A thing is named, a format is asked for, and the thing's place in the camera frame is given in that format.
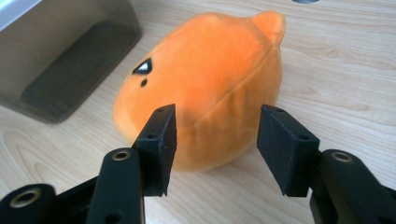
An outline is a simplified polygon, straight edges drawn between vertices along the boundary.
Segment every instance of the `stuffed animal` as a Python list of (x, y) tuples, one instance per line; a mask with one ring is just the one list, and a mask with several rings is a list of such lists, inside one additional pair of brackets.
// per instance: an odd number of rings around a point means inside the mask
[(173, 168), (203, 171), (232, 161), (256, 140), (261, 106), (276, 103), (284, 33), (285, 19), (274, 11), (204, 13), (184, 22), (124, 81), (116, 127), (132, 144), (155, 109), (176, 104)]

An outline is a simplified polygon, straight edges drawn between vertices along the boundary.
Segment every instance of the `plush toy ear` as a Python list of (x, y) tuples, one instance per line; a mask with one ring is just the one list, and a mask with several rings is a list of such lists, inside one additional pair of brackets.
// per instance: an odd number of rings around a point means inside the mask
[(253, 22), (275, 44), (280, 44), (285, 34), (285, 17), (274, 11), (265, 11), (252, 18)]

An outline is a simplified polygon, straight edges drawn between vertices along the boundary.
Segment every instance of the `orange fabric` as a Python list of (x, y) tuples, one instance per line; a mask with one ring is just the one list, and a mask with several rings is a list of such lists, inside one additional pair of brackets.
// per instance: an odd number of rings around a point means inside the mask
[(285, 19), (274, 11), (186, 21), (141, 61), (151, 59), (148, 74), (125, 80), (113, 108), (116, 127), (132, 144), (153, 110), (176, 104), (176, 170), (233, 160), (255, 141), (261, 105), (276, 103), (284, 33)]

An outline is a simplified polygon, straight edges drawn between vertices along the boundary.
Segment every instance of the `wooden table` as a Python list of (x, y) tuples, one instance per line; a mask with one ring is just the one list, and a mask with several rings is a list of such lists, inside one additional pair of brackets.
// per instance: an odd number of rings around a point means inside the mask
[[(44, 124), (0, 107), (0, 198), (37, 182), (63, 192), (98, 175), (102, 158), (128, 147), (111, 121), (117, 91), (135, 64), (197, 13), (286, 15), (277, 106), (320, 140), (360, 157), (396, 189), (396, 2), (133, 0), (143, 37), (65, 122)], [(203, 173), (171, 175), (168, 197), (146, 198), (147, 223), (312, 223), (308, 199), (283, 197), (252, 147)]]

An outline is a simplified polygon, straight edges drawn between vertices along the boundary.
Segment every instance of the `gray container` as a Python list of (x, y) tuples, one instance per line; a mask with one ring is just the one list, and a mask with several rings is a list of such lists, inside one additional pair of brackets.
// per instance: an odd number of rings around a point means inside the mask
[(141, 36), (128, 0), (10, 2), (0, 8), (0, 104), (44, 122), (69, 117)]

